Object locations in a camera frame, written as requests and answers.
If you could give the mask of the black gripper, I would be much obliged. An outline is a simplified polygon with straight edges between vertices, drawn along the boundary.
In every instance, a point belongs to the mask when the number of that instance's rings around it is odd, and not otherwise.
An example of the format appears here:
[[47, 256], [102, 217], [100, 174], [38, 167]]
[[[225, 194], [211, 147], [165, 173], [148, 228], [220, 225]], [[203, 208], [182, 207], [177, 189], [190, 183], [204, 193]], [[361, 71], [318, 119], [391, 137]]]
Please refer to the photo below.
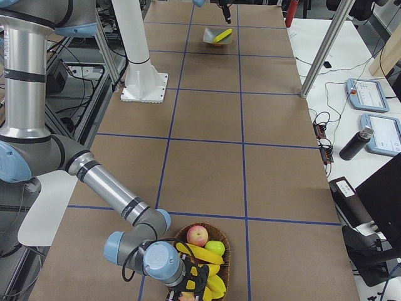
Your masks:
[[194, 294], [195, 300], [203, 300], [209, 276], [209, 267], [192, 263], [190, 256], [182, 255], [178, 278], [169, 285], [169, 300], [178, 300], [183, 292]]
[[222, 9], [224, 13], [229, 11], [229, 6], [230, 4], [227, 2], [227, 0], [217, 0], [217, 6]]

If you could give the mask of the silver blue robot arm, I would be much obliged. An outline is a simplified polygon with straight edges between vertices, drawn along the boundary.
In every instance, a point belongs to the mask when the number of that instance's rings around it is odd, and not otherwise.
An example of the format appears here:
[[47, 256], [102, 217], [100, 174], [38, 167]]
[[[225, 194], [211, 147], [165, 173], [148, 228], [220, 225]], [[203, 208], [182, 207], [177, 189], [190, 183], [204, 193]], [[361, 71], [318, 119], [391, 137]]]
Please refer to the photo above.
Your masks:
[[[192, 3], [200, 8], [206, 3], [206, 0], [192, 0]], [[216, 1], [211, 1], [211, 3], [217, 4], [217, 6], [223, 11], [228, 11], [231, 5], [231, 3], [229, 3], [229, 1], [227, 0], [216, 0]]]
[[191, 292], [205, 300], [209, 268], [197, 264], [181, 241], [164, 238], [168, 212], [151, 208], [94, 158], [93, 153], [45, 126], [46, 53], [51, 34], [96, 35], [95, 1], [2, 1], [6, 116], [1, 128], [1, 179], [23, 182], [56, 170], [76, 176], [102, 197], [132, 231], [112, 233], [104, 257], [169, 287], [168, 300]]

